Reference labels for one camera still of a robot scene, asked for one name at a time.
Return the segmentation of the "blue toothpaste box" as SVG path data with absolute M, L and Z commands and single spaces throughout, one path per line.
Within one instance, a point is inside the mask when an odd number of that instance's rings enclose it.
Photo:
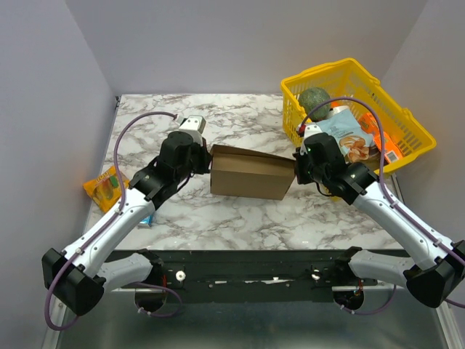
M 138 224 L 138 226 L 140 228 L 151 228 L 152 225 L 153 225 L 153 215 L 152 214 L 145 217 L 144 219 L 142 219 Z

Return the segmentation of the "white orange bottle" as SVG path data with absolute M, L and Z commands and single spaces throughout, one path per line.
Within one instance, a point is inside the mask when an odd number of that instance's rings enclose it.
M 342 111 L 349 110 L 348 105 L 334 105 L 330 108 L 330 111 L 328 113 L 328 117 L 332 118 L 338 113 L 341 113 Z

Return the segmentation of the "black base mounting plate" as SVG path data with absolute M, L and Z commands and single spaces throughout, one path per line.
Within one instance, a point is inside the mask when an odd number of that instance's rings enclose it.
M 341 273 L 337 263 L 346 251 L 142 249 L 111 252 L 106 261 L 120 262 L 136 252 L 145 253 L 155 263 L 150 275 L 121 287 L 164 286 L 186 303 L 337 301 L 357 307 L 364 298 L 358 283 L 375 286 L 382 281 Z M 369 252 L 407 257 L 401 251 Z

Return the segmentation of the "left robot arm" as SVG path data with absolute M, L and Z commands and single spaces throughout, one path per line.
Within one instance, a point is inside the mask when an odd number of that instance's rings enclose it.
M 209 172 L 211 155 L 199 131 L 169 133 L 160 153 L 138 171 L 124 197 L 79 240 L 61 252 L 49 249 L 41 259 L 44 284 L 77 316 L 87 314 L 106 291 L 141 282 L 155 286 L 161 269 L 145 253 L 120 262 L 106 259 L 144 218 L 179 191 L 181 182 Z

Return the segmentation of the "green round melon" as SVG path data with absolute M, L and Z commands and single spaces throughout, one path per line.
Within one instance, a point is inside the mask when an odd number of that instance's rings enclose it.
M 308 115 L 316 106 L 330 99 L 331 97 L 325 89 L 321 87 L 310 87 L 300 94 L 298 102 Z M 322 121 L 326 119 L 330 108 L 330 103 L 321 106 L 310 116 L 310 119 L 312 121 Z

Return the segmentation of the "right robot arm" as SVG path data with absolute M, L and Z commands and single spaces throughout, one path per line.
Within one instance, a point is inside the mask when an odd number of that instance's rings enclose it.
M 344 285 L 372 278 L 406 288 L 425 306 L 439 307 L 464 280 L 464 242 L 452 242 L 419 219 L 382 184 L 366 165 L 347 164 L 335 139 L 308 132 L 294 153 L 300 185 L 316 183 L 377 222 L 408 253 L 407 257 L 377 254 L 355 247 L 334 267 Z

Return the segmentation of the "light blue snack pouch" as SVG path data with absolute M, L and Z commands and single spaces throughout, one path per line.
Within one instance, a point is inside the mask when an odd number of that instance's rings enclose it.
M 337 113 L 333 111 L 328 119 L 318 121 L 317 125 L 334 137 L 346 162 L 367 161 L 378 152 L 373 135 L 362 129 L 348 108 Z

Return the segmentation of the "orange candy bag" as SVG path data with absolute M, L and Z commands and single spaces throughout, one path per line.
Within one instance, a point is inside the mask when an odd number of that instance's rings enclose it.
M 116 168 L 112 166 L 99 177 L 84 183 L 83 189 L 102 212 L 108 212 L 121 197 Z

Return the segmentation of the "orange snack box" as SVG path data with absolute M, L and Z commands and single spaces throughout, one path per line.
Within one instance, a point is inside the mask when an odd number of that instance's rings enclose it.
M 378 123 L 371 113 L 366 113 L 358 119 L 361 129 L 373 135 L 376 147 L 381 150 L 381 133 Z M 384 158 L 388 164 L 396 162 L 404 157 L 402 151 L 393 142 L 393 139 L 384 132 Z

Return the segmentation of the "brown cardboard box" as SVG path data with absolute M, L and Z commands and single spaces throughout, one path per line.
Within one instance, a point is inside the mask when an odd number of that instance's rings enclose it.
M 226 145 L 213 145 L 211 154 L 214 195 L 281 201 L 295 178 L 295 161 L 282 156 Z

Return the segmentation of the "yellow plastic basket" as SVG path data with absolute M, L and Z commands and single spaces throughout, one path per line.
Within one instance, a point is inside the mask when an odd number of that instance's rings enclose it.
M 437 145 L 433 136 L 417 122 L 409 109 L 398 105 L 376 77 L 356 59 L 348 57 L 316 65 L 281 81 L 283 131 L 296 147 L 302 144 L 297 129 L 306 116 L 298 103 L 298 97 L 310 87 L 321 87 L 331 97 L 354 97 L 376 112 L 383 130 L 403 153 L 402 159 L 384 167 L 386 179 Z

